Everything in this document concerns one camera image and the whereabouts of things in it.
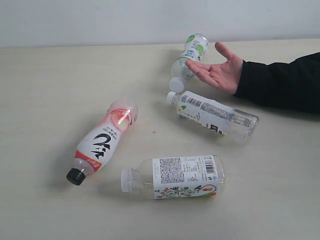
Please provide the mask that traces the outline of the black sleeved forearm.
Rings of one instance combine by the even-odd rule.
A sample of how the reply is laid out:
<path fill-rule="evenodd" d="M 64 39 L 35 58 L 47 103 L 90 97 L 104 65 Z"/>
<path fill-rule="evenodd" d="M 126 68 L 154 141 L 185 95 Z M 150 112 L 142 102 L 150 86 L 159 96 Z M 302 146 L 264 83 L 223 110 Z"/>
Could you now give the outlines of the black sleeved forearm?
<path fill-rule="evenodd" d="M 320 54 L 290 63 L 244 61 L 235 97 L 259 106 L 320 113 Z"/>

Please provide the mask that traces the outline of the person's open bare hand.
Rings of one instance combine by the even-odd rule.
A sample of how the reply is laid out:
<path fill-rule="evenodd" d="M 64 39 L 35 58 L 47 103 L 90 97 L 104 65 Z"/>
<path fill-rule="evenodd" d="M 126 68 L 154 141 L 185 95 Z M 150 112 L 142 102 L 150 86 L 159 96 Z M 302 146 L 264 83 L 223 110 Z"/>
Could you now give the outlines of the person's open bare hand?
<path fill-rule="evenodd" d="M 202 82 L 218 91 L 234 95 L 240 83 L 244 61 L 221 42 L 216 42 L 214 47 L 226 58 L 226 62 L 205 64 L 188 59 L 185 64 Z"/>

